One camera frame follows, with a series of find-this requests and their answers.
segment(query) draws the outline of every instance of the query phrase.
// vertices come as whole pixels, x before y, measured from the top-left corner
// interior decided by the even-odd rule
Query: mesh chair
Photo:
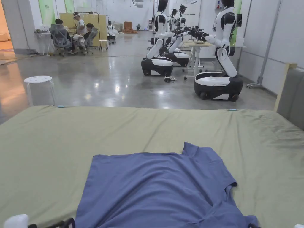
[[[87,53],[91,52],[93,54],[91,47],[93,46],[93,39],[95,38],[97,33],[97,28],[93,27],[89,37],[85,40],[85,47],[87,49]]]
[[[62,24],[52,24],[49,29],[52,34],[53,43],[55,48],[59,51],[59,54],[64,55],[65,49],[72,47],[72,42],[67,38],[67,31]]]

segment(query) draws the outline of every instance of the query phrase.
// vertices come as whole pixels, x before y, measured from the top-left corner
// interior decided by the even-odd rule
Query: white table
[[[52,42],[51,39],[51,33],[34,33],[35,35],[37,35],[37,38],[39,38],[40,40],[42,40],[43,43],[43,52],[40,55],[44,55],[44,56],[49,56],[49,50],[50,50],[50,45]]]

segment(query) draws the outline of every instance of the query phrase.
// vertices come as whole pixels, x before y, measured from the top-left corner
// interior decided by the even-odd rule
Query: clothes
[[[85,22],[84,22],[82,19],[80,19],[80,20],[78,21],[78,25],[77,25],[76,31],[77,31],[77,33],[78,33],[79,35],[84,35],[84,34],[87,33],[87,27],[85,26]]]
[[[77,33],[75,33],[73,35],[73,41],[75,41],[77,43],[77,46],[79,47],[84,47],[85,46],[85,39],[83,36],[78,35]]]
[[[84,36],[83,36],[83,38],[86,40],[86,39],[88,39],[89,38],[89,35],[90,35],[90,33],[91,32],[87,32]]]
[[[231,194],[237,185],[211,148],[182,154],[96,155],[76,213],[76,227],[248,227]]]

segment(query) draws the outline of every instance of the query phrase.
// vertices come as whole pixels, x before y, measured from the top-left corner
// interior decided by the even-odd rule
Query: yellow partition board
[[[67,26],[68,28],[75,26],[75,20],[73,18],[72,13],[60,13],[60,19],[63,20],[63,26]]]
[[[107,40],[108,32],[107,32],[107,16],[106,15],[97,15],[97,14],[81,14],[81,19],[85,22],[85,24],[91,23],[95,28],[98,29],[97,36],[93,40],[93,46],[99,47],[99,40]],[[75,26],[75,20],[73,19],[73,14],[71,13],[60,13],[60,19],[63,20],[63,25],[67,27]]]
[[[97,28],[98,33],[93,39],[93,46],[99,47],[99,28],[98,28],[98,15],[97,14],[81,14],[81,19],[84,20],[85,24],[91,23]]]

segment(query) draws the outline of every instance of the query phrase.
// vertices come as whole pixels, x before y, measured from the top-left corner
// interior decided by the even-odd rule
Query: robot wheel
[[[234,94],[234,95],[230,96],[230,101],[232,101],[232,102],[236,102],[238,99],[239,99],[238,94]]]
[[[143,71],[143,74],[144,74],[145,76],[149,76],[149,75],[151,75],[151,71],[144,70],[144,71]]]
[[[207,100],[208,96],[206,93],[201,92],[201,94],[199,95],[199,97],[204,101]]]

